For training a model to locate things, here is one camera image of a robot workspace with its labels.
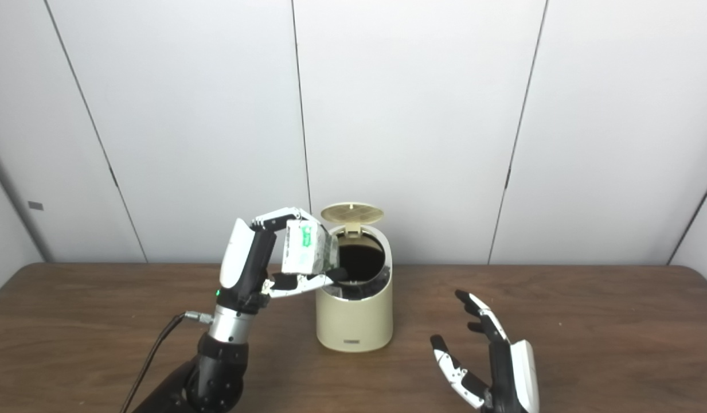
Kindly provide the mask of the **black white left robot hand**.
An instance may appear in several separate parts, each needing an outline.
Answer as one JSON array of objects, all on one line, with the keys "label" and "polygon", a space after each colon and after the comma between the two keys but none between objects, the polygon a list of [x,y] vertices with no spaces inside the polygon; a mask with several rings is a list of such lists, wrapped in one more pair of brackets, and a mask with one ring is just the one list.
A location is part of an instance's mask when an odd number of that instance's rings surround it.
[{"label": "black white left robot hand", "polygon": [[236,219],[223,256],[217,304],[256,314],[272,298],[341,285],[350,279],[338,240],[303,209],[286,207]]}]

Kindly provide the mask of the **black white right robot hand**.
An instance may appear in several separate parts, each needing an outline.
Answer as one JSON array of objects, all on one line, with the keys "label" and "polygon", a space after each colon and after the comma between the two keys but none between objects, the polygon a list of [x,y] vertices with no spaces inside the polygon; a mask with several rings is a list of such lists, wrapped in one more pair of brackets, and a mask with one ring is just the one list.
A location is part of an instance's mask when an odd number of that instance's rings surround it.
[{"label": "black white right robot hand", "polygon": [[470,331],[489,340],[490,384],[471,373],[448,350],[441,335],[432,335],[435,361],[450,387],[479,412],[539,412],[540,393],[534,352],[527,340],[511,342],[500,320],[484,301],[464,290],[455,296],[478,319]]}]

